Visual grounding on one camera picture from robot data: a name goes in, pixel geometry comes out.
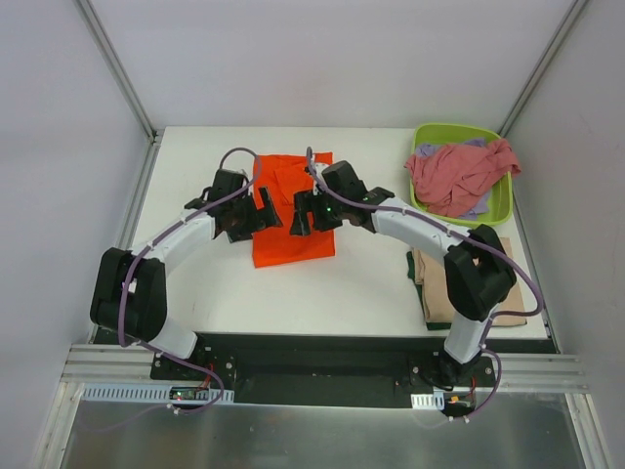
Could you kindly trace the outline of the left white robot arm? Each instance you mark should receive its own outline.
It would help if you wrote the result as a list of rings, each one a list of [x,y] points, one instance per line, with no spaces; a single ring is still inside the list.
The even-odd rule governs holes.
[[[188,202],[178,219],[129,250],[108,249],[101,260],[90,319],[123,340],[142,341],[174,356],[172,366],[186,380],[206,368],[206,345],[198,334],[168,315],[167,276],[197,249],[222,233],[229,241],[282,225],[270,191],[259,188],[257,206],[241,172],[220,169],[213,185]]]

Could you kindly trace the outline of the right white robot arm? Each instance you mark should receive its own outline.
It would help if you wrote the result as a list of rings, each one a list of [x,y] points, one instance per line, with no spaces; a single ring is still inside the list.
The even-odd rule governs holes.
[[[291,235],[329,232],[348,221],[416,248],[442,265],[455,316],[439,373],[450,385],[465,383],[475,372],[473,359],[480,353],[487,320],[517,282],[498,234],[486,225],[456,232],[391,191],[369,190],[347,161],[317,165],[310,160],[305,172],[313,188],[294,195]]]

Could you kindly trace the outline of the lavender t shirt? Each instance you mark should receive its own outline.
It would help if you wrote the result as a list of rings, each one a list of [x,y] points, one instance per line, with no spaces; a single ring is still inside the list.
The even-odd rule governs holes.
[[[476,175],[476,157],[467,148],[485,147],[483,139],[419,146],[405,164],[417,199],[430,212],[444,217],[469,218],[484,213],[491,187],[484,190],[480,181],[470,182]]]

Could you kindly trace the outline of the folded dark green t shirt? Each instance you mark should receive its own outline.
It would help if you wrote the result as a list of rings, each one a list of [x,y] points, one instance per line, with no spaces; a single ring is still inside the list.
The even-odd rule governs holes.
[[[428,318],[427,305],[423,294],[423,285],[417,281],[417,263],[414,254],[409,251],[406,253],[406,261],[408,266],[407,277],[414,283],[417,291],[419,302],[421,304],[426,328],[429,331],[448,330],[451,326],[450,322],[430,321]]]

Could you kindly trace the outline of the pink t shirt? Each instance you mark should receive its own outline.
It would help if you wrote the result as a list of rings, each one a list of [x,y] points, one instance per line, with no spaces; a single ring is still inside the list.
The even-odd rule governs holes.
[[[404,163],[416,198],[439,216],[475,221],[488,212],[493,186],[517,176],[521,165],[505,139],[423,144]]]

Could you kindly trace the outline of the folded beige t shirt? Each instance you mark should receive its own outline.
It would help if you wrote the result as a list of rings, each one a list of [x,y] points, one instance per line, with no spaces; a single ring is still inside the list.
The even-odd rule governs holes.
[[[513,258],[510,240],[507,237],[502,237],[501,242],[506,254]],[[442,265],[418,249],[413,249],[411,252],[417,263],[417,281],[423,285],[429,320],[451,323],[455,310],[447,297],[445,273]],[[501,310],[524,311],[519,283],[513,287],[498,311]],[[517,327],[526,325],[526,323],[526,318],[503,315],[496,318],[493,325],[495,327]]]

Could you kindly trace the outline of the green plastic basin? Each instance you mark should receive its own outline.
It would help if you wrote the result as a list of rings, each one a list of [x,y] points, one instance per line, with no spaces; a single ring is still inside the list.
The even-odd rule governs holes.
[[[411,149],[416,150],[422,144],[441,146],[464,143],[474,139],[483,139],[486,143],[499,140],[500,136],[489,129],[458,123],[430,122],[414,130]],[[444,223],[474,228],[480,224],[496,227],[506,223],[513,214],[513,180],[510,174],[504,175],[491,188],[487,201],[487,210],[469,218],[450,218],[434,214]]]

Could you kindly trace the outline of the left aluminium table rail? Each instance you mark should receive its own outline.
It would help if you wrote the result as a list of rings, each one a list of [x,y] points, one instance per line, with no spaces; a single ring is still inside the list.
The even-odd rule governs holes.
[[[121,231],[116,241],[113,243],[114,247],[127,248],[132,244],[164,132],[164,129],[157,130],[147,147],[143,163],[131,192],[130,200],[124,212]]]

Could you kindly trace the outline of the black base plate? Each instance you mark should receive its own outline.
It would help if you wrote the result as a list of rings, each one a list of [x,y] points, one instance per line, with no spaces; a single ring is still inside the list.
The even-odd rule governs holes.
[[[429,394],[439,338],[204,333],[211,366],[238,404],[408,408]]]

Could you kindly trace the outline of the left aluminium frame post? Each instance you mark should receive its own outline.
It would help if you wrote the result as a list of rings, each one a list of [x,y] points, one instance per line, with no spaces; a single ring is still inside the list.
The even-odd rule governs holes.
[[[115,50],[115,47],[93,5],[93,2],[89,0],[75,0],[73,1],[73,4],[89,30],[128,107],[132,111],[146,137],[150,141],[153,141],[157,135],[157,130],[148,117],[146,109]]]

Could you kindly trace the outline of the aluminium frame post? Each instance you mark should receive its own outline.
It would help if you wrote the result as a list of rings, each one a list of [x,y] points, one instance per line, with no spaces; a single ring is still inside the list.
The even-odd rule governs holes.
[[[529,73],[512,107],[500,126],[498,134],[501,137],[508,136],[521,116],[521,113],[531,100],[533,94],[541,84],[549,68],[555,61],[559,52],[563,49],[568,37],[574,28],[579,24],[590,5],[590,0],[574,0],[569,3],[562,19],[547,42],[547,45],[541,53],[537,63]]]
[[[150,141],[153,141],[157,135],[157,130],[148,117],[146,109],[115,50],[115,47],[93,5],[93,2],[89,0],[75,0],[73,1],[73,4],[89,30],[128,107],[132,111],[146,137]]]

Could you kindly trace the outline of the right aluminium frame post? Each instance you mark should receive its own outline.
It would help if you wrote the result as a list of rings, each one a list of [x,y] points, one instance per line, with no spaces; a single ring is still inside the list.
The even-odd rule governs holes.
[[[590,0],[574,0],[569,3],[562,19],[547,42],[547,45],[541,53],[537,63],[529,73],[512,107],[500,126],[498,134],[501,137],[508,136],[521,116],[521,113],[531,100],[533,94],[541,84],[549,68],[555,61],[559,52],[563,49],[568,37],[574,28],[579,24],[590,5]]]

